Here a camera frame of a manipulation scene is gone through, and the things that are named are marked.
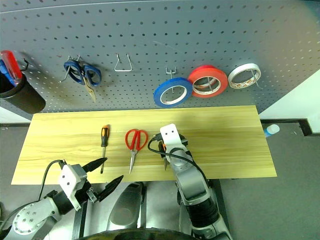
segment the black pen holder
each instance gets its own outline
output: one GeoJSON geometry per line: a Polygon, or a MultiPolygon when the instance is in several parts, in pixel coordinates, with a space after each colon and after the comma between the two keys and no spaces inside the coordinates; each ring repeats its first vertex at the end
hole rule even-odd
{"type": "Polygon", "coordinates": [[[9,81],[1,80],[0,98],[28,114],[39,113],[46,106],[46,101],[28,83],[24,74],[16,86],[13,86],[9,81]]]}

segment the scissor blade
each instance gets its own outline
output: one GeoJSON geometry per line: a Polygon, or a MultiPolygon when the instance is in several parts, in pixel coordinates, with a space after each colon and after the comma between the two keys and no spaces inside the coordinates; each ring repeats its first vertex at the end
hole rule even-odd
{"type": "Polygon", "coordinates": [[[95,94],[95,90],[89,86],[88,80],[84,77],[84,87],[87,90],[87,92],[90,94],[92,101],[95,103],[96,102],[96,94],[95,94]]]}
{"type": "Polygon", "coordinates": [[[132,168],[134,167],[135,156],[136,156],[136,153],[134,151],[131,151],[129,174],[131,174],[132,168]]]}

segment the screwdriver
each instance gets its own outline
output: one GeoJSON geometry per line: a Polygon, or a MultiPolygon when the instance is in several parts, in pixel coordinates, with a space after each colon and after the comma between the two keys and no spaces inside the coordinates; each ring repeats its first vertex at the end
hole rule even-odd
{"type": "MultiPolygon", "coordinates": [[[[106,146],[108,146],[109,131],[110,131],[109,125],[105,125],[101,129],[101,147],[102,147],[103,158],[106,156],[106,146]]],[[[101,164],[100,174],[104,172],[104,165],[105,163],[103,162],[101,164]]]]}

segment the blue scissors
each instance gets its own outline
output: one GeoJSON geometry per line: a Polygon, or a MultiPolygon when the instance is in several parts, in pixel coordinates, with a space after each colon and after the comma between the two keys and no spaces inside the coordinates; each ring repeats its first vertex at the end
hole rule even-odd
{"type": "Polygon", "coordinates": [[[63,67],[73,80],[84,85],[95,103],[96,94],[93,87],[98,86],[101,83],[101,71],[89,64],[80,65],[77,60],[73,59],[66,61],[63,64],[63,67]]]}

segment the red tape roll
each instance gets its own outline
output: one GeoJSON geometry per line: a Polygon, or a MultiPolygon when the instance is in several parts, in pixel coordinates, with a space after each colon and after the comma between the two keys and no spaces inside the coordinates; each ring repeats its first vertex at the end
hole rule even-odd
{"type": "Polygon", "coordinates": [[[192,95],[198,98],[211,98],[217,96],[221,94],[228,86],[227,75],[222,70],[212,65],[203,65],[197,67],[190,73],[188,81],[192,83],[192,95]],[[218,81],[218,86],[208,91],[198,90],[195,87],[195,82],[203,78],[215,79],[216,81],[218,81]]]}

